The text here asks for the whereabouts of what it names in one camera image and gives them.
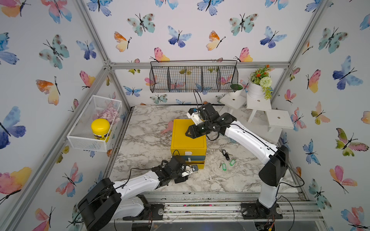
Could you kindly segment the key with green tag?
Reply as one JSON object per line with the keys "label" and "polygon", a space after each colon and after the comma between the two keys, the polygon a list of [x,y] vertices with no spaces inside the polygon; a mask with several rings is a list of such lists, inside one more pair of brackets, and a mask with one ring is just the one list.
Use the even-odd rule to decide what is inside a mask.
{"label": "key with green tag", "polygon": [[221,168],[223,171],[227,171],[226,163],[221,163],[221,164],[220,164],[220,168]]}
{"label": "key with green tag", "polygon": [[235,159],[232,159],[232,160],[229,162],[229,165],[230,165],[230,166],[234,166],[234,165],[235,165],[235,163],[236,163]]}

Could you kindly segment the key with black tag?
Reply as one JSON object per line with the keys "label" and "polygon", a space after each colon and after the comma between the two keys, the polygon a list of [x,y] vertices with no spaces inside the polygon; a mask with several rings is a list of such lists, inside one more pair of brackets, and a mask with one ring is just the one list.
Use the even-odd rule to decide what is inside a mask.
{"label": "key with black tag", "polygon": [[229,153],[225,149],[221,149],[220,152],[222,153],[222,155],[225,157],[227,161],[230,160]]}

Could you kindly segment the dark teal plastic drawer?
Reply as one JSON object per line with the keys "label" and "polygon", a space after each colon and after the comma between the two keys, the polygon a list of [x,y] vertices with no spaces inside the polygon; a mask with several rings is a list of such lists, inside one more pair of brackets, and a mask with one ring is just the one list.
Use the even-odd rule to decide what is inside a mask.
{"label": "dark teal plastic drawer", "polygon": [[184,159],[187,162],[204,162],[206,156],[184,156]]}

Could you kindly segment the yellow bottom drawer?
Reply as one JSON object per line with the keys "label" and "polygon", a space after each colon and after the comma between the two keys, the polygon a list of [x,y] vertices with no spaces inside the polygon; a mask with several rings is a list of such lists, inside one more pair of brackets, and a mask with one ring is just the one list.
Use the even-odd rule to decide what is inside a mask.
{"label": "yellow bottom drawer", "polygon": [[197,165],[198,169],[204,169],[205,167],[205,161],[195,161],[189,163],[191,166]]}

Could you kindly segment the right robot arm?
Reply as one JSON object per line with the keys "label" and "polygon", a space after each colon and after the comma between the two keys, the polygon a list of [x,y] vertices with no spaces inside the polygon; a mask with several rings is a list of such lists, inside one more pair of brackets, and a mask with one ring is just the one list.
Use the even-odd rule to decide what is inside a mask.
{"label": "right robot arm", "polygon": [[230,113],[220,115],[212,104],[207,103],[198,108],[191,108],[187,117],[193,121],[186,136],[192,139],[217,132],[229,137],[254,154],[264,167],[259,171],[262,181],[261,192],[254,203],[241,204],[244,219],[282,219],[282,211],[278,205],[278,190],[288,169],[289,150],[277,147],[263,140],[243,126]]}

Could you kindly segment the yellow plastic drawer box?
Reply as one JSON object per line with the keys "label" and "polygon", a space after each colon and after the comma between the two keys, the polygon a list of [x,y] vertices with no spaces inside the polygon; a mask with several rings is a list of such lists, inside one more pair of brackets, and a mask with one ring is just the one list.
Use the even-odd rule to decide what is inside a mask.
{"label": "yellow plastic drawer box", "polygon": [[207,141],[205,136],[190,138],[186,132],[194,125],[191,119],[175,119],[173,121],[171,153],[175,155],[195,157],[206,156]]}

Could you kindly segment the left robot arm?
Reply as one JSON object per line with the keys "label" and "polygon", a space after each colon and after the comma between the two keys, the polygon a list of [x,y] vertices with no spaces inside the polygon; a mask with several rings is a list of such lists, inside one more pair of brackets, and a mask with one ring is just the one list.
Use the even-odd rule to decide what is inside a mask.
{"label": "left robot arm", "polygon": [[125,181],[116,182],[110,178],[102,179],[78,203],[78,215],[89,231],[99,231],[117,219],[161,220],[164,206],[150,204],[144,193],[167,186],[170,182],[185,182],[190,174],[197,171],[197,165],[187,165],[180,156],[173,156],[170,161],[164,160],[135,178],[130,176]]}

